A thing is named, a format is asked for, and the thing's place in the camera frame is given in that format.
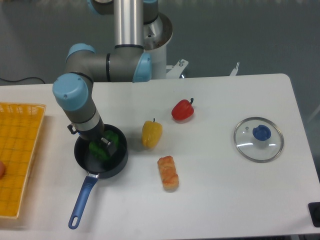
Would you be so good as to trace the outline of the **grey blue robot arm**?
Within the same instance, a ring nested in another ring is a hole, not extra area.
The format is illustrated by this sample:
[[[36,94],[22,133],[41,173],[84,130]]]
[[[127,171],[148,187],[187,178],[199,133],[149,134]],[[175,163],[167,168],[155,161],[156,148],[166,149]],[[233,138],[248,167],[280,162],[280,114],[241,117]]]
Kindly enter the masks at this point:
[[[104,123],[92,99],[94,82],[147,82],[152,58],[145,52],[144,26],[158,18],[156,0],[89,0],[91,10],[114,16],[114,52],[97,54],[87,44],[73,45],[65,60],[64,74],[53,84],[53,94],[71,124],[72,134],[94,142],[96,157],[112,156],[115,141],[104,136]]]

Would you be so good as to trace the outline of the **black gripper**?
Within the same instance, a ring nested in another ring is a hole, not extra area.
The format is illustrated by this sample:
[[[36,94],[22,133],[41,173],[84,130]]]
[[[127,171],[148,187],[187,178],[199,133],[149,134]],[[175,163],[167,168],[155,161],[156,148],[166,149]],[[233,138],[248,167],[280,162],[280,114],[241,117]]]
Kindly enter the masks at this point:
[[[119,138],[118,137],[103,137],[104,132],[104,124],[99,122],[95,127],[89,130],[78,130],[73,125],[69,124],[67,126],[69,132],[72,135],[78,134],[85,141],[99,141],[100,147],[106,153],[108,157],[112,157],[119,146]]]

